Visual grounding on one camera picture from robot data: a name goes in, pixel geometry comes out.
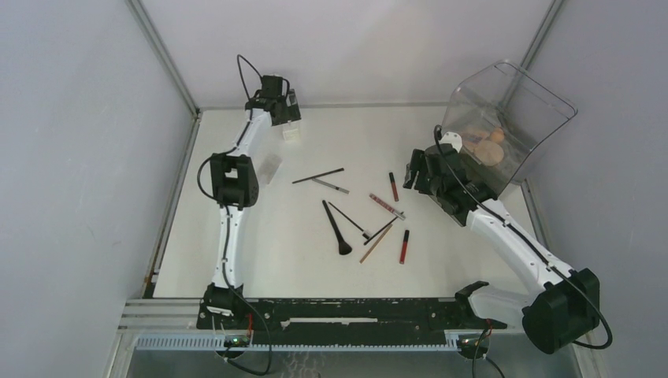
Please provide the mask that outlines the white cube box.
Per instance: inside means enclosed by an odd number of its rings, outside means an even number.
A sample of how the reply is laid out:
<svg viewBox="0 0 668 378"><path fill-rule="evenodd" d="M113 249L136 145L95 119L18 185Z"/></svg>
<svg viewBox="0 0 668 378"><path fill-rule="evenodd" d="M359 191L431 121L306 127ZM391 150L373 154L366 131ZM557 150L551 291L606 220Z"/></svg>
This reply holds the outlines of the white cube box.
<svg viewBox="0 0 668 378"><path fill-rule="evenodd" d="M288 123L282 126L282 135L286 142L298 142L301 139L301 129L298 123Z"/></svg>

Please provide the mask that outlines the round beige sponge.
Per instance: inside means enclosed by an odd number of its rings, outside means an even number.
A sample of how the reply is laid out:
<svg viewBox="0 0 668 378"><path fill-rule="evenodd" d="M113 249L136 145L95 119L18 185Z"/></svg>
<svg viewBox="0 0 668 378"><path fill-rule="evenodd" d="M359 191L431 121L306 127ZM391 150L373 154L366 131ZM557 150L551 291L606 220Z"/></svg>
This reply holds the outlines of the round beige sponge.
<svg viewBox="0 0 668 378"><path fill-rule="evenodd" d="M485 166L499 164L505 157L503 148L490 140L483 140L473 150L474 156Z"/></svg>

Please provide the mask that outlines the beige beauty blender sponge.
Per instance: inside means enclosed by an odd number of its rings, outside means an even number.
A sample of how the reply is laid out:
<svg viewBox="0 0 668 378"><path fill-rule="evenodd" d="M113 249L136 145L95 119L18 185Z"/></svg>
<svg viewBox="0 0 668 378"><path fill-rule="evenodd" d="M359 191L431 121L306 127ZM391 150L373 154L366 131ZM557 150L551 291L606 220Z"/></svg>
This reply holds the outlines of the beige beauty blender sponge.
<svg viewBox="0 0 668 378"><path fill-rule="evenodd" d="M495 128L489 135L488 139L491 142L500 144L505 140L505 133L502 128Z"/></svg>

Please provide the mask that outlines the clear plastic bottle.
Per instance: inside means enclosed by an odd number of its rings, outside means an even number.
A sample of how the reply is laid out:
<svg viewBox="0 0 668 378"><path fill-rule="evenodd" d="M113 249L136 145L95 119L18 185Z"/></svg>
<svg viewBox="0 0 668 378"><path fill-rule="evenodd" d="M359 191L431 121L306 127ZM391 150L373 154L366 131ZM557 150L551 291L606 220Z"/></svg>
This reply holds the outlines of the clear plastic bottle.
<svg viewBox="0 0 668 378"><path fill-rule="evenodd" d="M257 171L258 182L261 186L264 187L271 183L281 163L282 158L275 154L269 154L262 160Z"/></svg>

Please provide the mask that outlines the clear acrylic makeup organizer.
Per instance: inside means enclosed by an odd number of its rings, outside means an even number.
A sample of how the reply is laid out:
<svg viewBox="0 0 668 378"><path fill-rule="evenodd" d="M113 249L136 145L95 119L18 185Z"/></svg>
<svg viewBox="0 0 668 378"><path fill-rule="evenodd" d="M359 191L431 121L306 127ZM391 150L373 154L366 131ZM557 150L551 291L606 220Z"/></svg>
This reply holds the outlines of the clear acrylic makeup organizer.
<svg viewBox="0 0 668 378"><path fill-rule="evenodd" d="M452 92L442 121L444 132L467 128L492 132L502 128L499 145L505 157L485 166L473 151L461 149L471 178L485 182L496 194L520 184L544 154L547 140L577 115L567 98L533 79L512 61L497 61L463 80Z"/></svg>

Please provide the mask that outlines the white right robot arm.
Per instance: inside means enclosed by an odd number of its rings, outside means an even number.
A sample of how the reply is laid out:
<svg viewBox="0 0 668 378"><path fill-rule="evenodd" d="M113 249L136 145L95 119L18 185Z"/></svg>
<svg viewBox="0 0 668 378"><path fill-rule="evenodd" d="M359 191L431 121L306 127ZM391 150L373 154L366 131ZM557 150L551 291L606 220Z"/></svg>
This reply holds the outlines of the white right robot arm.
<svg viewBox="0 0 668 378"><path fill-rule="evenodd" d="M455 316L462 326L490 319L521 328L538 350L553 354L606 324L596 274L573 269L537 242L451 144L413 150L403 186L429 196L457 224L486 238L526 289L522 295L484 281L461 289L464 301Z"/></svg>

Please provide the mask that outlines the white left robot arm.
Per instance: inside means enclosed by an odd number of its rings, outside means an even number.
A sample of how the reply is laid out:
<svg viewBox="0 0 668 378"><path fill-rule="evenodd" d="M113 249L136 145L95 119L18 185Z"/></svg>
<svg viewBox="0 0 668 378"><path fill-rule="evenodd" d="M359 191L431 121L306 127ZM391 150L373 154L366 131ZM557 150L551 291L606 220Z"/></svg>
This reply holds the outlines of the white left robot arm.
<svg viewBox="0 0 668 378"><path fill-rule="evenodd" d="M278 125L301 119L295 90L282 76L264 75L261 86L244 106L246 123L229 150L212 154L199 167L197 184L220 208L221 230L211 284L202 297L207 312L227 328L239 327L250 306L236 272L241 228L259 197L260 184L253 156L264 135Z"/></svg>

